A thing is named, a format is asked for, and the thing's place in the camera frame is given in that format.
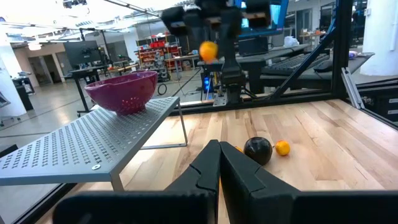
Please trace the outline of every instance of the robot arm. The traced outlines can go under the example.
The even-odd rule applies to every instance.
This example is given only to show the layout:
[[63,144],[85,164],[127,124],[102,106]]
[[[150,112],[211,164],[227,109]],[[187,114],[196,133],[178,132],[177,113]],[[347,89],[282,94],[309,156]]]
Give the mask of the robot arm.
[[218,45],[225,58],[221,82],[226,88],[227,103],[239,103],[246,79],[236,61],[234,41],[241,33],[242,18],[248,19],[250,28],[271,24],[269,0],[247,0],[245,9],[228,6],[225,0],[196,0],[195,4],[193,9],[185,10],[182,6],[166,9],[161,19],[171,34],[191,34],[200,43],[206,39],[205,30],[219,33]]

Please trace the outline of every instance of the black ball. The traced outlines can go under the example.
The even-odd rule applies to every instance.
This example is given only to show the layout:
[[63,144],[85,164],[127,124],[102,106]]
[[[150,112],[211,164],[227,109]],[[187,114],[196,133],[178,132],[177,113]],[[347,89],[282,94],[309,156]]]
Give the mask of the black ball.
[[267,139],[254,137],[246,141],[243,153],[258,164],[264,166],[271,159],[272,146]]

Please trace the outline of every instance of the wooden tabletop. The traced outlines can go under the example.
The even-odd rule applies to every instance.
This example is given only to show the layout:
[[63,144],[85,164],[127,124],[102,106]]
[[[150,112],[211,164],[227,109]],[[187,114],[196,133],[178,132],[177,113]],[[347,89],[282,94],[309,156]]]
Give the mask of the wooden tabletop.
[[[300,190],[398,189],[398,132],[341,100],[267,106],[184,116],[188,147],[139,151],[121,173],[126,190],[163,190],[211,139],[244,147],[251,137],[286,140],[288,156],[273,153],[264,166]],[[168,117],[147,145],[183,141],[178,116]],[[112,190],[107,182],[82,190]],[[220,190],[218,223],[228,223]],[[48,223],[48,212],[37,223]]]
[[300,35],[300,37],[316,37],[316,36],[320,36],[323,34],[306,34],[306,35]]
[[87,71],[91,71],[91,70],[97,70],[97,69],[101,69],[101,68],[105,68],[105,65],[102,66],[95,66],[95,67],[88,67],[88,68],[83,68],[83,69],[79,69],[79,70],[73,70],[73,71],[69,71],[70,73],[75,73],[75,72],[87,72]]
[[122,67],[122,68],[111,69],[111,70],[108,70],[108,72],[122,72],[122,71],[124,71],[125,69],[130,69],[130,68],[134,68],[134,67],[138,67],[138,64],[129,65],[129,66]]
[[176,60],[185,60],[185,59],[193,59],[193,58],[199,58],[199,55],[186,55],[186,56],[181,56],[181,57],[176,57],[176,58],[169,58],[165,59],[166,62],[173,62]]

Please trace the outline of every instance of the keyboard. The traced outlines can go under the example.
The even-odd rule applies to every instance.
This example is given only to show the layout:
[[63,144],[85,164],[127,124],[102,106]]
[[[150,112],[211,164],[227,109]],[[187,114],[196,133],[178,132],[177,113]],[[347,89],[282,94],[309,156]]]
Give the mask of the keyboard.
[[[298,68],[304,60],[308,57],[309,54],[300,54],[294,57],[285,59],[281,62],[277,62],[272,64],[271,66],[266,66],[262,68],[261,72],[268,75],[291,75],[296,68]],[[320,54],[308,68],[312,68],[324,60],[328,60],[330,58],[327,54]]]

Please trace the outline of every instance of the monitor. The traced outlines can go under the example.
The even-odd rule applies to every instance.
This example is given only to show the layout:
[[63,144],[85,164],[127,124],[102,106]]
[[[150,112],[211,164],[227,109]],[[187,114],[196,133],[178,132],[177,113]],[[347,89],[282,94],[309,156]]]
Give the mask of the monitor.
[[63,46],[65,47],[71,66],[101,60],[101,55],[95,40],[67,42],[64,43]]
[[[264,28],[250,28],[249,20],[242,19],[242,34],[239,37],[250,37],[254,35],[277,35],[281,34],[284,29],[285,16],[289,0],[271,0],[271,25]],[[235,5],[245,9],[246,0],[235,0]]]

